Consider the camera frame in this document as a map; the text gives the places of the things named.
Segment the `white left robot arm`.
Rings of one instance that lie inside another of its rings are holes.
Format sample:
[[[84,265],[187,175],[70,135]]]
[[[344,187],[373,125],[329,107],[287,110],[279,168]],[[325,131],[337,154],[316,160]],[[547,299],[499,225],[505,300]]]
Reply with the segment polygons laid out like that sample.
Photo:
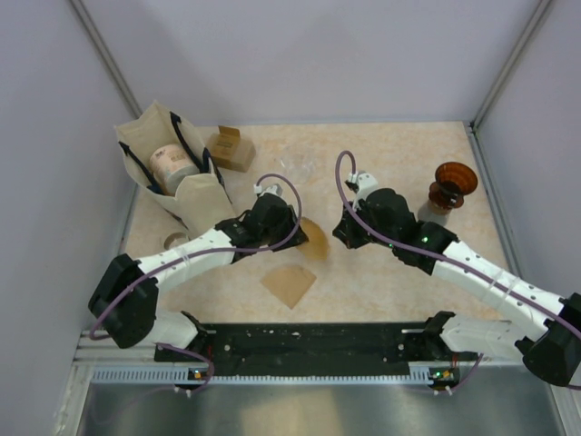
[[[126,253],[108,265],[88,302],[97,330],[120,349],[168,344],[186,360],[205,352],[200,323],[187,312],[167,312],[160,299],[213,269],[261,252],[277,252],[307,240],[300,228],[303,208],[276,193],[261,193],[243,216],[216,223],[201,236],[161,253],[134,259]]]

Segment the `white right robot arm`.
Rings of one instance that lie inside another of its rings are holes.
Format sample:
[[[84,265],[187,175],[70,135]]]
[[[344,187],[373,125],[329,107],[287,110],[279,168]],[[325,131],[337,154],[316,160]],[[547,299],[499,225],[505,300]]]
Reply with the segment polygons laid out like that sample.
[[[452,352],[475,352],[518,360],[540,380],[573,389],[580,367],[580,296],[543,290],[487,260],[455,233],[438,223],[423,222],[405,198],[381,188],[372,178],[340,183],[340,223],[334,236],[347,248],[382,245],[405,265],[451,282],[493,308],[502,320],[486,322],[452,312],[434,317],[426,333],[426,353],[437,360]]]

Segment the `amber glass coffee dripper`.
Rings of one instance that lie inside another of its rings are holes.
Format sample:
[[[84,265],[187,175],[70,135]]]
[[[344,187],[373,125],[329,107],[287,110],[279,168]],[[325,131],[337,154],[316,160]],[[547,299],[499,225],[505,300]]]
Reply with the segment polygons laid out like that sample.
[[[439,209],[449,211],[460,208],[465,197],[475,192],[477,187],[478,177],[470,167],[459,162],[446,162],[436,169],[428,198]]]

